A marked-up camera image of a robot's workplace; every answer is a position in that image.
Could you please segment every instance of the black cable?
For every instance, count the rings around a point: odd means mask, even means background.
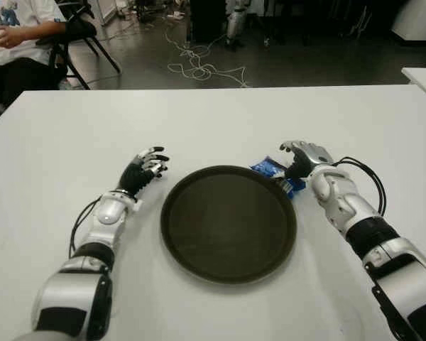
[[[333,166],[338,166],[341,164],[349,164],[360,168],[363,172],[365,172],[375,183],[378,191],[378,212],[383,217],[386,211],[386,192],[383,187],[381,179],[377,176],[376,172],[374,172],[370,167],[366,164],[362,163],[355,158],[351,158],[350,156],[345,156],[341,160],[336,163],[333,163]]]
[[[75,237],[76,237],[76,231],[77,231],[77,229],[84,222],[84,220],[87,219],[87,217],[89,216],[89,214],[94,209],[94,206],[99,202],[100,199],[101,199],[101,197],[98,197],[96,200],[93,200],[90,204],[88,204],[87,206],[85,206],[85,208],[77,216],[76,222],[74,223],[74,226],[72,227],[72,230],[71,230],[70,248],[68,249],[68,256],[69,256],[69,258],[71,258],[71,251],[73,251],[73,252],[76,251]]]
[[[356,160],[355,158],[351,158],[350,156],[346,156],[345,158],[342,158],[342,160],[344,160],[344,159],[349,159],[349,160],[355,161],[357,163],[360,163],[378,181],[378,184],[380,185],[380,188],[381,188],[381,191],[382,191],[382,196],[383,196],[383,207],[382,207],[382,214],[381,214],[383,216],[385,214],[385,211],[386,211],[386,192],[385,192],[385,188],[383,187],[381,179],[377,176],[377,174],[370,167],[368,167],[366,164],[362,163],[361,161]]]

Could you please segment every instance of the black pants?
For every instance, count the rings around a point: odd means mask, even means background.
[[[292,14],[293,4],[303,5],[303,17],[302,17],[302,32],[303,35],[309,35],[312,30],[312,25],[315,23],[316,12],[319,10],[320,2],[318,0],[281,0],[283,9],[280,17],[277,19],[277,28],[279,34],[284,34],[287,22],[290,21],[290,15]]]
[[[0,66],[0,102],[8,107],[25,90],[56,90],[55,77],[47,65],[19,58]]]

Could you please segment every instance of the person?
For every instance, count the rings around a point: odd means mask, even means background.
[[[24,90],[55,90],[50,46],[36,45],[65,32],[54,0],[0,0],[0,98],[9,106]]]

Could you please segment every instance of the round tray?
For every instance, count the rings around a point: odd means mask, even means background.
[[[173,257],[219,283],[248,283],[278,268],[296,235],[292,203],[272,181],[242,167],[188,175],[169,193],[161,230]]]

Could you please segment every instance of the white cabinet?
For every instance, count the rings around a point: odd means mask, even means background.
[[[426,0],[410,0],[398,14],[393,32],[404,40],[426,40]]]
[[[115,0],[89,0],[95,18],[105,25],[116,13]]]

